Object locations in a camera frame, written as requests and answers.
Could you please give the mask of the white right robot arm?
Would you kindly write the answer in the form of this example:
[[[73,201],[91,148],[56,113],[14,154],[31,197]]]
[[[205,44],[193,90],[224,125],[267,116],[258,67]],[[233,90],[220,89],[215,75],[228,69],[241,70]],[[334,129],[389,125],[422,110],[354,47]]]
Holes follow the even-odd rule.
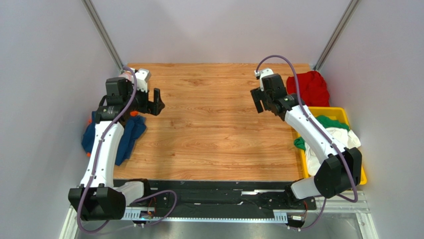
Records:
[[[288,94],[279,74],[255,74],[260,86],[251,90],[259,113],[271,111],[301,135],[317,156],[320,168],[315,176],[291,183],[286,193],[294,201],[313,196],[332,198],[356,190],[361,181],[362,154],[333,137],[312,115],[297,94]]]

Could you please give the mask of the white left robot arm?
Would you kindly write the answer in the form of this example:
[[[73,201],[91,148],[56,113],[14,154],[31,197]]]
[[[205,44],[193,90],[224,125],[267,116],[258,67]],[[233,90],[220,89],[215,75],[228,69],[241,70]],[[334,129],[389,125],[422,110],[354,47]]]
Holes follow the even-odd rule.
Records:
[[[157,88],[154,100],[149,100],[148,79],[140,76],[107,79],[106,95],[94,115],[95,137],[88,167],[79,187],[71,188],[68,193],[68,200],[81,220],[120,220],[126,207],[143,197],[146,182],[141,179],[114,186],[118,146],[131,112],[157,116],[164,107]]]

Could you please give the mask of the white t shirt in bin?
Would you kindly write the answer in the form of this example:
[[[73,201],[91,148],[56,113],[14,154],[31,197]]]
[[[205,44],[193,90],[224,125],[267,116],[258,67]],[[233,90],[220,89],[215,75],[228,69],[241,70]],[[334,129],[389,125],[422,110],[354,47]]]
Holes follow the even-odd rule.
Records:
[[[358,136],[352,131],[343,128],[329,127],[326,130],[342,143],[344,146],[342,148],[347,147],[348,149],[361,146],[360,139]],[[308,143],[305,142],[305,156],[306,156],[306,165],[307,171],[310,176],[315,176],[317,171],[319,170],[321,163],[316,156],[315,152],[311,149]]]

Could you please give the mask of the green t shirt in bin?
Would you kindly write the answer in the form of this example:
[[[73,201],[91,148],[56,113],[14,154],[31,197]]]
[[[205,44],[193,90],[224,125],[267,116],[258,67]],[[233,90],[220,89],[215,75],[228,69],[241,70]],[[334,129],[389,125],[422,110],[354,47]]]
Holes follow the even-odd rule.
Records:
[[[316,117],[316,119],[324,126],[324,128],[341,128],[345,130],[345,134],[350,131],[350,127],[347,124],[340,122],[339,120],[331,119],[324,115],[319,115]],[[294,146],[298,149],[306,149],[305,141],[302,137],[298,137],[294,140]]]

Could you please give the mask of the left aluminium corner post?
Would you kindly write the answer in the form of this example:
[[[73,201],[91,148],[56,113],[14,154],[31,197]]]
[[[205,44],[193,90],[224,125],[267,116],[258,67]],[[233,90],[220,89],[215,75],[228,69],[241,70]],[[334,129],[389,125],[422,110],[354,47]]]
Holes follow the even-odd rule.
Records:
[[[120,72],[123,71],[123,61],[121,60],[117,49],[115,48],[103,22],[102,19],[93,3],[92,0],[82,0],[82,3],[91,18],[95,28],[97,29],[104,45],[106,46],[110,56],[112,57],[113,62],[117,66]]]

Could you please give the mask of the right aluminium corner post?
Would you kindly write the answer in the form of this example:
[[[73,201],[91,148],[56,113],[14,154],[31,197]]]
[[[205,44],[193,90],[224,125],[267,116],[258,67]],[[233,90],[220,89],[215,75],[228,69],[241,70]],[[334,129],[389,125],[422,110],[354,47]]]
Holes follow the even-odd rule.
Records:
[[[341,37],[344,29],[348,25],[350,19],[354,15],[356,9],[360,5],[361,0],[351,0],[347,5],[343,15],[341,16],[338,24],[336,25],[333,33],[331,34],[327,44],[325,45],[323,51],[321,52],[317,62],[315,63],[313,70],[320,71],[326,62],[328,56],[330,55],[332,49],[336,45],[337,41]]]

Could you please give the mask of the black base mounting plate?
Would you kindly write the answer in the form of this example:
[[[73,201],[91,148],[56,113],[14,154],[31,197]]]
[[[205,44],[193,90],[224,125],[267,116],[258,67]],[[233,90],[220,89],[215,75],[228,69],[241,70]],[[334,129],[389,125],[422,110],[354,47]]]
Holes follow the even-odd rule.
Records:
[[[168,219],[272,219],[275,210],[303,214],[317,209],[315,199],[303,199],[292,205],[282,181],[195,181],[148,180],[146,196],[160,195],[138,203],[140,212]]]

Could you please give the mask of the aluminium corner post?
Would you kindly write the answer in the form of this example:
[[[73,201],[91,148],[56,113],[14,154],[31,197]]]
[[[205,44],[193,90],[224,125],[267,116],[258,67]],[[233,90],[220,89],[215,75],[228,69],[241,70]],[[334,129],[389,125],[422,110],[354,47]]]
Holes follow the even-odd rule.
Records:
[[[328,56],[330,55],[332,49],[336,45],[337,41],[341,37],[344,29],[348,25],[350,19],[354,15],[356,9],[360,5],[361,0],[351,0],[347,5],[343,15],[341,16],[338,24],[336,25],[333,33],[331,34],[327,44],[325,45],[323,51],[321,52],[317,62],[315,63],[313,70],[320,71],[326,62]]]
[[[123,71],[123,61],[121,60],[117,49],[115,48],[103,22],[102,19],[93,3],[92,0],[82,0],[82,3],[91,18],[95,28],[97,29],[104,45],[106,46],[110,56],[112,57],[113,62],[117,66],[120,72]]]

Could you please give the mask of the aluminium frame rail front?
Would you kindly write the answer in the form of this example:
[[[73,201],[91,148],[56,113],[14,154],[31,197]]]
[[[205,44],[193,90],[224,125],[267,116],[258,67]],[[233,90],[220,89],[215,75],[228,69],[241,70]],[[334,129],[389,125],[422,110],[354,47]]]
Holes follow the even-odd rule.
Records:
[[[167,216],[155,217],[149,210],[140,212],[139,207],[126,208],[120,220],[83,221],[76,223],[76,211],[71,208],[61,232],[62,238],[103,238],[125,239],[131,237],[152,239],[158,237],[188,238],[194,231],[199,231],[199,238],[231,237],[247,238],[255,233],[267,235],[270,230],[261,227],[268,223],[276,230],[276,237],[287,235],[290,238],[336,238],[349,237],[376,239],[378,237],[370,209],[363,192],[358,192],[358,201],[349,202],[351,191],[342,197],[325,199],[315,197],[317,209],[303,214],[275,210],[272,219],[252,220],[212,220],[212,219],[168,219]]]

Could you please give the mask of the white mesh laundry bag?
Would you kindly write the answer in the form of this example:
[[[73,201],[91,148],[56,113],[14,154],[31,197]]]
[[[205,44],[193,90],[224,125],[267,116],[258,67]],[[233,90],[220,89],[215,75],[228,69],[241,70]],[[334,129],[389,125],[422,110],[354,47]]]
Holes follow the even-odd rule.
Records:
[[[130,71],[123,71],[119,77],[126,78],[127,80],[134,82],[133,74]]]

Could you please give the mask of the red crumpled t shirt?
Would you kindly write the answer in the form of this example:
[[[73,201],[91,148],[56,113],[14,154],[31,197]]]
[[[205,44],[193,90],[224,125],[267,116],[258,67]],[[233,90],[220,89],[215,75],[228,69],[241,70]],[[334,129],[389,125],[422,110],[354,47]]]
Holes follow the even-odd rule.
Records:
[[[318,71],[297,75],[300,97],[308,107],[330,107],[327,83]]]

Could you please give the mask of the yellow plastic bin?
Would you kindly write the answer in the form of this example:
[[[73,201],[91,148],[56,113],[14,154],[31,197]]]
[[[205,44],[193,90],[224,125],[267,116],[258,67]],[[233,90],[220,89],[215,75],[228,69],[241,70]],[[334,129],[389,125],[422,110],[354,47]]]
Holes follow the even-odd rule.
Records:
[[[310,107],[309,110],[314,117],[317,117],[319,115],[324,115],[324,116],[331,118],[332,120],[339,120],[340,122],[343,122],[343,123],[345,123],[349,126],[348,118],[347,118],[345,110],[343,108],[338,108],[338,107]],[[301,137],[301,135],[299,133],[297,133],[296,138],[298,138],[298,137]],[[302,177],[308,178],[308,177],[310,177],[310,175],[308,174],[308,171],[307,171],[305,150],[299,149],[299,152],[300,152],[300,162],[301,162],[301,167],[302,167]]]

